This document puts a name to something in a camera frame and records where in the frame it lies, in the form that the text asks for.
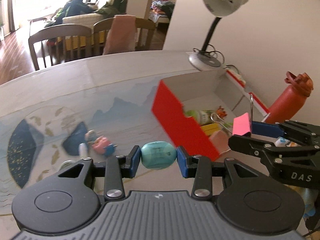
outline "chair backrest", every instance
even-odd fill
[[[108,32],[111,29],[113,22],[113,18],[102,20],[98,23],[96,23],[93,26],[93,35],[94,35],[94,55],[99,56],[101,55],[100,53],[100,47],[103,47],[108,36]],[[139,33],[139,40],[138,40],[138,45],[136,46],[136,51],[137,50],[149,50],[150,45],[151,45],[151,40],[153,37],[153,34],[156,29],[156,24],[148,19],[143,19],[143,18],[136,18],[136,28],[140,29]],[[143,45],[143,29],[147,29],[147,37],[146,37],[146,42]],[[100,33],[104,33],[104,41],[100,43]]]
[[[61,60],[69,61],[74,59],[80,59],[81,58],[81,41],[80,37],[85,37],[85,55],[84,57],[91,57],[91,36],[92,36],[92,30],[89,27],[79,25],[79,24],[61,24],[56,25],[48,28],[44,28],[43,30],[40,30],[39,32],[33,34],[29,37],[28,43],[31,53],[31,58],[33,61],[33,64],[35,66],[36,70],[39,70],[39,64],[37,60],[37,54],[34,48],[34,44],[37,42],[41,42],[41,55],[44,62],[44,67],[47,67],[46,61],[45,61],[45,51],[44,51],[44,45],[43,41],[55,39],[52,43],[54,45],[51,45],[50,42],[46,42],[46,47],[48,49],[48,53],[50,56],[50,62],[51,65],[53,64],[53,56],[55,56],[55,62],[56,64],[59,64]],[[67,57],[67,45],[66,40],[68,41],[68,50],[70,50],[69,58]],[[59,45],[62,42],[62,55],[60,56],[59,52]],[[77,49],[76,55],[74,54],[74,47]]]

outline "lamp neck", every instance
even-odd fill
[[[221,19],[222,19],[221,17],[216,17],[216,18],[214,19],[214,21],[212,22],[212,25],[211,25],[211,27],[210,27],[210,29],[209,29],[209,32],[208,32],[208,34],[207,34],[207,37],[205,38],[205,41],[204,41],[204,44],[203,44],[203,46],[202,46],[202,49],[200,50],[200,53],[204,54],[204,53],[206,52],[207,47],[208,47],[208,45],[209,45],[209,42],[210,42],[210,40],[211,40],[211,38],[212,38],[213,32],[214,32],[215,28],[217,27],[217,25],[218,25],[218,23],[219,23],[219,21],[220,21]]]

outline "teal oval object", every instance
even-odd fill
[[[141,148],[141,162],[151,170],[161,170],[172,165],[177,158],[177,150],[164,141],[150,142]]]

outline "open cardboard box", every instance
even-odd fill
[[[253,94],[253,120],[262,121],[268,108]],[[160,80],[152,112],[175,146],[183,146],[190,155],[200,154],[211,158],[219,152],[209,141],[188,110],[216,110],[222,106],[228,116],[226,122],[250,112],[250,95],[243,82],[230,71],[217,75],[216,70],[188,73]]]

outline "desk lamp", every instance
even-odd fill
[[[240,8],[241,5],[245,4],[247,1],[248,0],[203,0],[207,9],[213,15],[215,15],[216,18],[214,19],[209,29],[201,50],[194,49],[194,52],[189,56],[189,62],[195,68],[199,70],[220,69],[220,61],[217,60],[213,55],[211,55],[209,51],[207,51],[207,47],[209,45],[213,32],[221,18],[234,13]]]

